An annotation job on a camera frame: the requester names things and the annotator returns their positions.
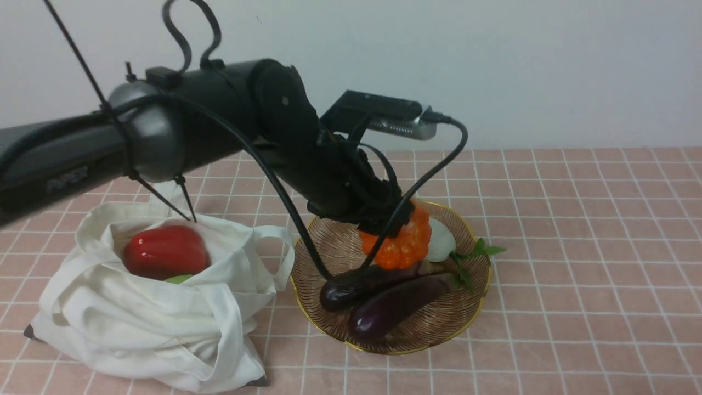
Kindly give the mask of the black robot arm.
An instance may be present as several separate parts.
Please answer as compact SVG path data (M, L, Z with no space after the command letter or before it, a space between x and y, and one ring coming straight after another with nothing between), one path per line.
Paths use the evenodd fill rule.
M411 122L416 101L347 91L319 117L293 66L263 59L178 75L155 67L110 95L103 112L2 130L2 226L118 177L170 182L241 151L263 160L312 213L379 234L401 202L359 138Z

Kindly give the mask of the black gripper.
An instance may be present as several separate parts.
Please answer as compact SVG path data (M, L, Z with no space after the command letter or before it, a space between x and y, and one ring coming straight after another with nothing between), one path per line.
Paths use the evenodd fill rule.
M362 144L338 133L323 128L274 132L263 138L263 157L321 218L351 223L371 235L388 228L394 237L413 212L408 203L393 218L402 200L393 167L382 157L387 176L380 178Z

